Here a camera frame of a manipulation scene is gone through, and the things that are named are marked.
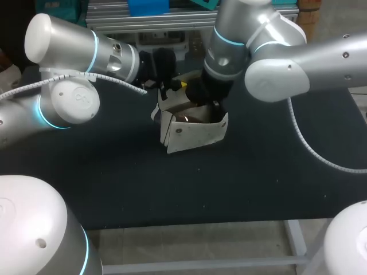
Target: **cardboard box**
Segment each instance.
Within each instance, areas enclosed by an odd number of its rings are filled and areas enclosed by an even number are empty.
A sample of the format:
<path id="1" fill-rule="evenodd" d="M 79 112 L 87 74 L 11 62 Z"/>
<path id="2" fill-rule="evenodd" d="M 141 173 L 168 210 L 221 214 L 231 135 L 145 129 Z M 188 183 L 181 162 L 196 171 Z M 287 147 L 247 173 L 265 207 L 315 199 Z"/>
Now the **cardboard box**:
<path id="1" fill-rule="evenodd" d="M 302 10 L 318 10 L 322 0 L 298 0 L 298 7 Z"/>
<path id="2" fill-rule="evenodd" d="M 320 12 L 317 11 L 303 11 L 298 14 L 297 24 L 313 24 L 319 22 Z"/>
<path id="3" fill-rule="evenodd" d="M 317 22 L 319 21 L 319 11 L 301 12 L 297 18 L 297 24 L 303 29 L 306 34 L 307 41 L 311 41 Z"/>

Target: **blue object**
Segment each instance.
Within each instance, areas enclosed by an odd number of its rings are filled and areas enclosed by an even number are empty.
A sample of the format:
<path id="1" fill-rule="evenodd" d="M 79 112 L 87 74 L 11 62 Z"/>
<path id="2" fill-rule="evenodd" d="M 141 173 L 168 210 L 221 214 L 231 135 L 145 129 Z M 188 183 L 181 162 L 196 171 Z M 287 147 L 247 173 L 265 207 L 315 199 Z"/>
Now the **blue object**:
<path id="1" fill-rule="evenodd" d="M 191 0 L 191 1 L 209 10 L 214 10 L 219 2 L 219 0 Z M 297 0 L 272 0 L 271 3 L 273 5 L 296 4 Z"/>
<path id="2" fill-rule="evenodd" d="M 297 0 L 271 0 L 273 5 L 296 4 Z"/>
<path id="3" fill-rule="evenodd" d="M 84 259 L 84 263 L 83 263 L 83 267 L 81 268 L 80 274 L 79 275 L 83 275 L 85 268 L 87 267 L 87 262 L 88 262 L 88 257 L 89 257 L 89 241 L 88 241 L 88 237 L 86 232 L 84 231 L 83 228 L 81 228 L 84 232 L 84 236 L 85 236 L 85 243 L 87 244 L 87 251 L 85 252 L 85 259 Z"/>
<path id="4" fill-rule="evenodd" d="M 91 30 L 91 32 L 94 35 L 94 55 L 93 55 L 93 58 L 92 58 L 92 62 L 89 65 L 89 68 L 85 71 L 86 73 L 89 73 L 89 71 L 93 68 L 94 62 L 96 61 L 96 57 L 97 57 L 97 51 L 98 51 L 98 38 L 97 38 L 97 35 L 92 30 Z"/>
<path id="5" fill-rule="evenodd" d="M 64 127 L 58 127 L 58 126 L 55 126 L 55 125 L 53 125 L 51 122 L 49 122 L 49 121 L 45 118 L 44 114 L 43 114 L 43 113 L 42 113 L 42 111 L 41 111 L 41 96 L 39 96 L 39 98 L 38 98 L 37 109 L 38 109 L 38 113 L 41 115 L 41 117 L 43 118 L 43 120 L 44 120 L 48 125 L 50 125 L 51 127 L 56 128 L 56 129 L 60 129 L 60 130 L 63 130 L 63 129 L 69 129 L 69 128 L 70 128 L 70 127 L 66 127 L 66 128 L 64 128 Z"/>
<path id="6" fill-rule="evenodd" d="M 219 0 L 191 0 L 191 1 L 209 10 L 214 10 L 219 2 Z"/>
<path id="7" fill-rule="evenodd" d="M 80 0 L 36 0 L 36 13 L 76 23 L 80 15 Z"/>
<path id="8" fill-rule="evenodd" d="M 128 0 L 131 16 L 157 15 L 170 11 L 169 0 Z"/>
<path id="9" fill-rule="evenodd" d="M 244 46 L 244 45 L 245 45 L 245 44 L 243 44 L 243 43 L 233 42 L 233 41 L 231 41 L 231 40 L 228 40 L 228 39 L 224 38 L 223 36 L 221 36 L 221 35 L 219 34 L 219 32 L 217 31 L 216 27 L 214 27 L 214 31 L 216 32 L 217 36 L 218 36 L 220 39 L 222 39 L 223 41 L 225 41 L 225 42 L 227 42 L 227 43 L 230 43 L 230 44 L 235 45 L 235 46 Z"/>

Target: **concrete floor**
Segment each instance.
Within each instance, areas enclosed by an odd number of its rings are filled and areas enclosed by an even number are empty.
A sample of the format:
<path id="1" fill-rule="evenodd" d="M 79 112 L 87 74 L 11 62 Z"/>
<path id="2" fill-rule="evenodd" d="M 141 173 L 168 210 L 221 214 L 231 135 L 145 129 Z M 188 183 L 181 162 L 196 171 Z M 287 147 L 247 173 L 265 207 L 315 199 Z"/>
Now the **concrete floor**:
<path id="1" fill-rule="evenodd" d="M 367 24 L 366 0 L 323 0 L 315 34 L 320 41 L 339 34 L 363 30 Z M 367 89 L 351 90 L 365 117 Z M 309 245 L 324 220 L 301 221 Z M 282 222 L 239 222 L 206 225 L 158 226 L 89 231 L 103 264 L 135 264 L 162 261 L 209 260 L 240 257 L 289 256 Z M 154 275 L 295 275 L 293 266 L 155 272 Z M 316 275 L 327 275 L 325 265 Z"/>

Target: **wire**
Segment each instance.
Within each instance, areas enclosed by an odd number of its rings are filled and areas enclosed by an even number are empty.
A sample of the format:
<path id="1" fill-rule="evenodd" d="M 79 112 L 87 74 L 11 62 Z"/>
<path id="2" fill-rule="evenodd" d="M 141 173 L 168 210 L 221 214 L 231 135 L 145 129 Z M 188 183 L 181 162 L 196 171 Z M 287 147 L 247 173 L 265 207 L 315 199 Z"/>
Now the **wire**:
<path id="1" fill-rule="evenodd" d="M 304 139 L 302 133 L 300 132 L 300 129 L 299 129 L 297 121 L 296 121 L 296 117 L 294 115 L 294 110 L 293 110 L 291 98 L 288 98 L 288 107 L 289 107 L 289 111 L 290 111 L 290 114 L 291 114 L 291 119 L 292 119 L 293 126 L 294 126 L 294 128 L 297 132 L 297 135 L 298 135 L 299 139 L 301 140 L 302 144 L 306 147 L 306 149 L 314 157 L 316 157 L 321 162 L 324 162 L 324 164 L 326 164 L 326 165 L 328 165 L 332 168 L 335 168 L 337 170 L 343 171 L 343 172 L 352 173 L 352 174 L 367 174 L 367 169 L 351 169 L 351 168 L 342 167 L 340 165 L 337 165 L 335 163 L 332 163 L 332 162 L 328 161 L 327 159 L 323 158 L 318 153 L 316 153 L 315 150 L 313 150 L 311 148 L 311 146 L 306 142 L 306 140 Z"/>
<path id="2" fill-rule="evenodd" d="M 117 78 L 113 78 L 113 77 L 110 77 L 110 76 L 105 76 L 103 74 L 73 72 L 73 74 L 62 74 L 61 76 L 56 76 L 56 77 L 53 77 L 53 78 L 49 78 L 49 79 L 46 79 L 46 80 L 42 80 L 42 81 L 39 81 L 39 82 L 36 82 L 36 83 L 33 83 L 33 84 L 25 85 L 25 86 L 10 90 L 8 92 L 5 92 L 5 93 L 1 94 L 0 95 L 0 100 L 3 100 L 3 99 L 5 99 L 9 96 L 13 96 L 13 95 L 16 95 L 16 94 L 24 92 L 24 91 L 28 91 L 28 90 L 31 90 L 31 89 L 35 89 L 35 88 L 47 85 L 47 84 L 55 82 L 55 81 L 59 81 L 59 80 L 63 80 L 63 79 L 66 79 L 66 78 L 71 78 L 71 77 L 77 77 L 77 76 L 96 77 L 96 78 L 99 78 L 99 79 L 103 79 L 103 80 L 107 80 L 107 81 L 110 81 L 110 82 L 113 82 L 113 83 L 117 83 L 117 84 L 120 84 L 120 85 L 130 89 L 130 90 L 133 90 L 134 92 L 139 93 L 140 95 L 145 95 L 147 93 L 146 90 L 137 88 L 137 87 L 125 82 L 125 81 L 122 81 L 122 80 L 119 80 Z"/>

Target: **black table surface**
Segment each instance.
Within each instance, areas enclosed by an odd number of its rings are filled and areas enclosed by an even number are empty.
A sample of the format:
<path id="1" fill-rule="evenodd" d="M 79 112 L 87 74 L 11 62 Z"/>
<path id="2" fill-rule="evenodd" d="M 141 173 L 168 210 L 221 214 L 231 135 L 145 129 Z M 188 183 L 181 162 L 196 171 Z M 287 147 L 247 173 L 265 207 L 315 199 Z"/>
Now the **black table surface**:
<path id="1" fill-rule="evenodd" d="M 36 68 L 24 83 L 38 80 Z M 367 175 L 326 166 L 301 144 L 286 101 L 233 87 L 223 141 L 168 155 L 150 119 L 155 92 L 97 81 L 90 122 L 40 133 L 0 152 L 0 174 L 51 184 L 86 229 L 327 218 L 367 199 Z M 294 98 L 305 139 L 324 158 L 367 168 L 367 127 L 346 89 Z"/>

